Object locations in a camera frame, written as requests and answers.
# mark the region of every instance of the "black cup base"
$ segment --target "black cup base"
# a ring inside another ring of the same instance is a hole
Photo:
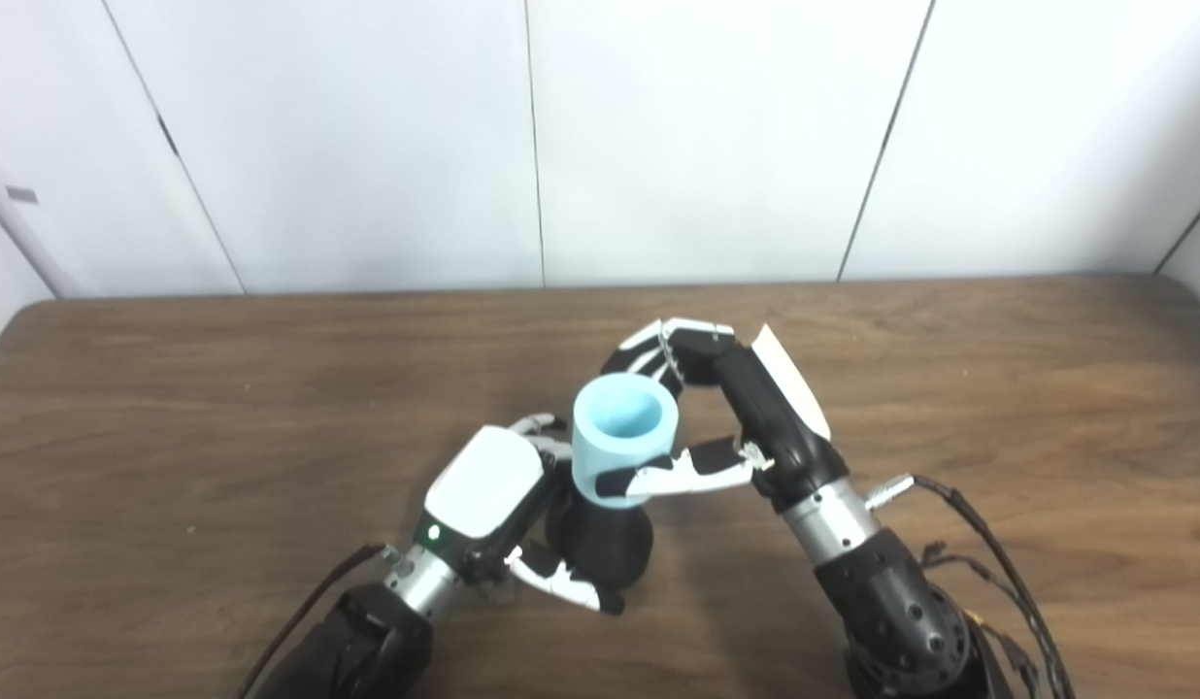
[[[575,569],[613,591],[634,585],[653,557],[653,520],[641,506],[604,508],[574,488],[565,509],[551,514],[547,534]]]

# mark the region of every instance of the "black object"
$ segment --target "black object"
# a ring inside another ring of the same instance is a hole
[[[967,637],[967,655],[964,656],[964,664],[959,675],[949,686],[936,693],[929,694],[934,699],[1014,699],[1014,693],[1009,689],[1009,683],[1001,674],[998,659],[992,653],[992,647],[984,638],[984,633],[972,620],[964,620],[964,634]],[[914,695],[908,689],[902,689],[889,681],[888,676],[877,676],[871,665],[862,658],[860,651],[854,651],[853,646],[846,651],[846,676],[856,699],[888,699],[889,693],[886,687],[894,689],[898,694]]]
[[[254,681],[259,680],[259,674],[263,673],[263,668],[266,667],[268,661],[276,655],[277,647],[280,647],[281,644],[284,643],[286,638],[293,633],[294,627],[298,627],[298,623],[302,622],[302,617],[307,615],[307,611],[310,611],[312,607],[316,605],[316,602],[319,602],[319,598],[324,597],[324,592],[326,592],[329,587],[332,587],[337,580],[341,580],[350,570],[360,567],[365,561],[377,557],[382,551],[384,551],[383,544],[360,545],[358,551],[348,555],[346,560],[337,564],[337,567],[329,570],[328,575],[324,575],[324,580],[320,580],[319,585],[316,585],[316,589],[311,591],[311,595],[307,595],[307,598],[302,601],[302,604],[298,607],[298,610],[289,616],[289,621],[287,621],[286,625],[281,627],[281,631],[276,633],[272,641],[268,643],[268,647],[264,647],[263,652],[259,653],[259,657],[254,661],[250,671],[247,671],[244,680],[241,680],[241,685],[236,688],[236,699],[244,699],[245,695],[250,693],[251,687],[254,686]]]
[[[870,676],[907,694],[932,694],[959,679],[970,656],[964,617],[890,530],[815,575]]]
[[[385,585],[358,585],[268,674],[256,699],[397,699],[431,655],[427,620]]]
[[[743,425],[743,441],[773,459],[773,468],[751,478],[776,513],[850,474],[827,438],[814,434],[794,411],[750,347],[734,347],[716,359],[725,401]]]
[[[638,580],[653,557],[653,520],[643,508],[605,508],[570,489],[569,503],[550,514],[547,540],[596,587],[618,591]]]

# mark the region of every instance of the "panel seam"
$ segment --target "panel seam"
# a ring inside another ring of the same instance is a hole
[[[836,268],[835,281],[841,281],[846,273],[846,262],[850,261],[850,252],[854,247],[854,238],[858,235],[858,226],[863,223],[863,214],[866,213],[866,201],[872,195],[872,185],[881,172],[881,163],[884,161],[884,149],[889,145],[889,136],[893,136],[893,125],[898,121],[898,110],[902,107],[902,97],[906,97],[907,84],[911,84],[911,73],[914,72],[916,59],[919,59],[919,48],[923,46],[923,37],[928,34],[928,23],[932,19],[932,10],[937,6],[937,0],[930,0],[928,11],[923,14],[923,25],[919,25],[919,36],[914,40],[914,49],[907,61],[907,72],[902,76],[902,85],[898,89],[898,98],[893,101],[893,112],[889,112],[889,124],[884,127],[884,138],[881,139],[881,150],[876,154],[876,163],[872,165],[872,173],[866,178],[866,189],[863,190],[863,199],[858,204],[858,213],[854,215],[854,226],[850,229],[850,240],[846,241],[846,252],[841,256],[841,264]]]
[[[166,125],[164,115],[160,113],[160,106],[156,104],[155,97],[151,96],[151,89],[146,85],[146,79],[143,77],[143,71],[139,71],[138,62],[134,61],[134,54],[130,50],[130,43],[125,41],[125,35],[121,34],[121,26],[116,25],[116,17],[113,17],[113,10],[108,6],[108,0],[100,0],[100,4],[104,6],[104,13],[108,13],[108,23],[113,25],[113,31],[116,34],[116,40],[121,42],[121,49],[125,50],[125,58],[128,59],[130,66],[134,70],[134,76],[138,76],[139,85],[143,85],[143,94],[146,96],[148,103],[151,104],[151,110],[155,112],[155,118],[160,120],[160,127],[166,133],[170,143],[170,150],[173,155],[178,159],[178,165],[181,165],[181,172],[186,175],[186,181],[191,183],[191,193],[196,197],[196,203],[199,203],[204,217],[208,220],[208,226],[212,231],[212,238],[216,239],[216,244],[220,245],[220,251],[224,256],[224,262],[228,264],[228,269],[233,273],[233,281],[236,282],[236,287],[240,288],[242,295],[250,295],[246,291],[246,285],[241,282],[241,274],[236,270],[236,265],[233,264],[233,256],[228,252],[227,245],[224,245],[224,239],[220,235],[220,229],[216,227],[216,222],[212,219],[211,213],[208,210],[208,204],[204,203],[204,198],[199,195],[199,185],[196,185],[196,178],[191,175],[191,168],[186,167],[186,160],[182,159],[180,151],[176,148],[176,143],[173,141],[173,136],[169,133],[169,127]]]

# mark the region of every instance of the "robot finger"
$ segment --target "robot finger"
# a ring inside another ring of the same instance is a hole
[[[510,563],[510,572],[518,580],[562,601],[604,611],[606,615],[622,615],[626,608],[626,602],[617,592],[587,580],[570,569],[564,558],[536,540],[526,539],[516,545],[506,563]]]
[[[527,435],[524,440],[533,443],[541,455],[551,455],[554,464],[569,464],[572,460],[574,450],[570,448],[569,442],[557,441],[557,438],[546,437],[546,435],[541,434]]]
[[[682,450],[676,459],[667,454],[638,466],[600,473],[596,495],[638,497],[684,495],[734,488],[750,483],[755,464],[734,450],[734,440],[713,438]]]
[[[552,413],[534,413],[510,425],[511,432],[523,435],[541,434],[546,429],[563,430],[565,429],[565,420]]]

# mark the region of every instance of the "black joint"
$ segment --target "black joint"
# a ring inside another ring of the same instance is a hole
[[[596,585],[596,598],[600,599],[600,611],[606,615],[620,616],[626,610],[626,601],[610,589]]]
[[[733,335],[721,335],[718,331],[696,330],[696,328],[680,328],[672,331],[666,343],[673,352],[673,360],[677,364],[685,383],[689,386],[715,386],[716,371],[713,368],[716,359],[737,345]]]
[[[614,468],[596,477],[596,495],[600,497],[625,497],[638,468]]]
[[[696,443],[690,447],[690,462],[694,464],[694,472],[698,474],[712,474],[724,472],[742,464],[740,456],[734,452],[734,438],[713,438],[710,442]]]
[[[562,563],[562,557],[552,552],[547,545],[538,544],[535,540],[526,540],[521,545],[523,555],[520,561],[526,563],[535,575],[551,576],[556,574],[557,567]]]
[[[617,350],[617,352],[608,356],[608,359],[605,359],[604,366],[600,368],[600,374],[612,375],[612,372],[630,371],[630,368],[637,362],[637,359],[653,350],[658,350],[659,346],[661,346],[661,337],[659,337],[659,335],[653,335],[649,336],[648,340],[640,342],[630,350]]]
[[[673,470],[673,459],[667,454],[661,454],[643,466],[640,466],[640,468],[662,468],[668,472],[668,470]]]

